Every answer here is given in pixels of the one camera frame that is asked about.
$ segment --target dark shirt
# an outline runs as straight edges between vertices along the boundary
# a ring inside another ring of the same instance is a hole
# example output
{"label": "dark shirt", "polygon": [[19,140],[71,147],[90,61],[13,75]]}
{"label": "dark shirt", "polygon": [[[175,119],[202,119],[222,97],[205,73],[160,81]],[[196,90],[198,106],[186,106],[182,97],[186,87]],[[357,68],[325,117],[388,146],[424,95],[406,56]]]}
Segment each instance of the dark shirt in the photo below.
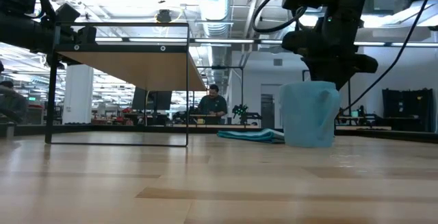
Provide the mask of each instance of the dark shirt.
{"label": "dark shirt", "polygon": [[27,99],[20,94],[0,95],[0,108],[13,111],[23,119],[27,113]]}
{"label": "dark shirt", "polygon": [[[210,112],[224,112],[226,114],[227,101],[225,101],[225,98],[220,95],[215,98],[204,96],[201,99],[201,102],[199,102],[198,108],[203,114],[209,114]],[[210,125],[219,124],[220,117],[206,117],[205,123]]]}

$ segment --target metal frame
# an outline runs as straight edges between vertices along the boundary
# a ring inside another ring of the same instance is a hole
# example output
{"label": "metal frame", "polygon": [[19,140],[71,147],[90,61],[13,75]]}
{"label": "metal frame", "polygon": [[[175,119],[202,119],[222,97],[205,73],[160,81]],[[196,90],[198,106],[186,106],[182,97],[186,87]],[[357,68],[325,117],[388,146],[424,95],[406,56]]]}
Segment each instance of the metal frame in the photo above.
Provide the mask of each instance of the metal frame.
{"label": "metal frame", "polygon": [[50,145],[120,145],[120,146],[156,146],[156,147],[187,147],[189,144],[189,101],[186,101],[187,117],[185,124],[184,145],[159,145],[159,144],[120,144],[120,143],[95,143],[95,142],[52,142],[53,136],[53,113],[55,109],[55,89],[57,65],[61,55],[58,51],[82,51],[82,52],[163,52],[161,45],[78,45],[60,44],[61,26],[106,26],[106,27],[186,27],[187,38],[185,46],[166,45],[166,53],[185,53],[185,94],[189,100],[189,46],[190,26],[188,23],[56,23],[53,37],[52,61],[49,78],[49,98],[47,106],[46,131],[44,141]]}

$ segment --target wooden board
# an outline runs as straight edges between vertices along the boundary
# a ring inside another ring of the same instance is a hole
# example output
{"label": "wooden board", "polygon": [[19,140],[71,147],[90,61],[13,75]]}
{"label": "wooden board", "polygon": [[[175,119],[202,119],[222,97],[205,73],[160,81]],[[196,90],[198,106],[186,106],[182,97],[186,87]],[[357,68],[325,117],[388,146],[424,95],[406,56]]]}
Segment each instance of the wooden board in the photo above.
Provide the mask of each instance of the wooden board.
{"label": "wooden board", "polygon": [[[58,53],[145,90],[185,90],[185,53]],[[189,90],[205,90],[204,82],[190,55]]]}

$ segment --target person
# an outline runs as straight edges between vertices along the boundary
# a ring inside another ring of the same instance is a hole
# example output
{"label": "person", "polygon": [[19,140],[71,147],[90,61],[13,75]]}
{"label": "person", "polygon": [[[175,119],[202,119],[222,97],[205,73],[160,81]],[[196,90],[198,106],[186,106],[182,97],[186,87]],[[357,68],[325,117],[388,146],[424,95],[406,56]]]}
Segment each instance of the person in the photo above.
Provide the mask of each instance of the person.
{"label": "person", "polygon": [[212,84],[209,87],[209,94],[201,99],[198,109],[203,114],[214,115],[214,117],[205,117],[206,124],[220,124],[220,117],[227,114],[227,101],[219,95],[219,87],[217,85]]}
{"label": "person", "polygon": [[27,113],[27,99],[15,92],[11,81],[0,82],[0,110],[13,111],[20,119]]}

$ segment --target white column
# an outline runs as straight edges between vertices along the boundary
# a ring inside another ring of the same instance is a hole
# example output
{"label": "white column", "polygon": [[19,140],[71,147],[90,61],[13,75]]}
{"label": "white column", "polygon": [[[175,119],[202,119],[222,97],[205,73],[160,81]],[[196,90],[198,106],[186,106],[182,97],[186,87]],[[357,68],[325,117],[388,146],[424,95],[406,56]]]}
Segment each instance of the white column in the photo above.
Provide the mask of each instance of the white column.
{"label": "white column", "polygon": [[67,67],[62,123],[90,123],[94,69],[86,65]]}

